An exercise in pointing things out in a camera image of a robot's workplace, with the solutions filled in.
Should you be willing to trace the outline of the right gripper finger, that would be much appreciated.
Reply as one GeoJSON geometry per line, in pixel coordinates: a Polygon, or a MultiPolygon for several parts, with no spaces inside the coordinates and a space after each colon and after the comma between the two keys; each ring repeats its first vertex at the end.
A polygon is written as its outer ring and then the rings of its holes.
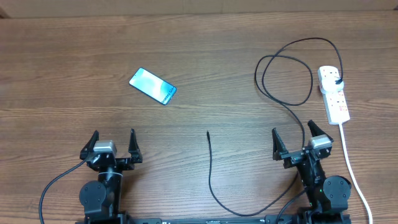
{"type": "Polygon", "coordinates": [[[313,120],[309,120],[307,125],[310,128],[312,137],[317,137],[325,134],[325,132],[321,128],[319,128],[313,120]]]}
{"type": "Polygon", "coordinates": [[[273,140],[273,155],[272,158],[275,161],[282,160],[288,154],[288,150],[281,139],[279,133],[277,132],[276,128],[272,130],[272,140],[273,140]]]}

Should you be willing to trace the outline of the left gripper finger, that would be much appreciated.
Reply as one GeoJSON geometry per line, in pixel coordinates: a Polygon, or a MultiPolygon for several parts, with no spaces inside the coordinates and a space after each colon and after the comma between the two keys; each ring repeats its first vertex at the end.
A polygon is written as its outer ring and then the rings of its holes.
{"type": "Polygon", "coordinates": [[[142,154],[137,144],[136,132],[131,129],[128,153],[131,155],[133,163],[142,163],[142,154]]]}
{"type": "Polygon", "coordinates": [[[85,146],[80,151],[80,159],[85,160],[88,155],[94,151],[94,146],[96,141],[99,140],[99,132],[96,130],[90,140],[85,144],[85,146]]]}

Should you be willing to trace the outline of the Samsung Galaxy smartphone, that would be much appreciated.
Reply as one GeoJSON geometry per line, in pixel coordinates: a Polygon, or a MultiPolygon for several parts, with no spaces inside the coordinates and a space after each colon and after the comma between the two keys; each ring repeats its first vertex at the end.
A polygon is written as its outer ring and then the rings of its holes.
{"type": "Polygon", "coordinates": [[[167,105],[177,88],[143,67],[137,69],[129,84],[162,105],[167,105]]]}

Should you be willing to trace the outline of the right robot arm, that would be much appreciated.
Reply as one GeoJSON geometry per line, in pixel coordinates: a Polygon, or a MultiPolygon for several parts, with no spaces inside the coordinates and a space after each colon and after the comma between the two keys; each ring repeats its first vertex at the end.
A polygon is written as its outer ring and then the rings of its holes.
{"type": "Polygon", "coordinates": [[[303,190],[287,202],[277,215],[265,216],[266,223],[351,223],[348,209],[351,182],[340,175],[327,177],[321,160],[331,154],[333,138],[321,130],[312,120],[308,122],[312,137],[299,151],[289,152],[276,129],[272,130],[273,160],[283,160],[284,168],[295,167],[302,181],[303,190]],[[308,198],[309,206],[300,207],[296,214],[284,212],[301,195],[308,198]]]}

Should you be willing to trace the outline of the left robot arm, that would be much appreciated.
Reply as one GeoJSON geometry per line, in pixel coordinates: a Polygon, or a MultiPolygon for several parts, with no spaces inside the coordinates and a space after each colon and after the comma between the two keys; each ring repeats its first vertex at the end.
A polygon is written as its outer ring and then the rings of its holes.
{"type": "Polygon", "coordinates": [[[95,131],[80,151],[80,159],[98,173],[98,179],[87,182],[80,190],[80,203],[84,206],[85,223],[133,223],[127,212],[120,211],[123,172],[134,170],[142,162],[136,132],[131,129],[129,157],[117,158],[112,140],[99,140],[95,131]]]}

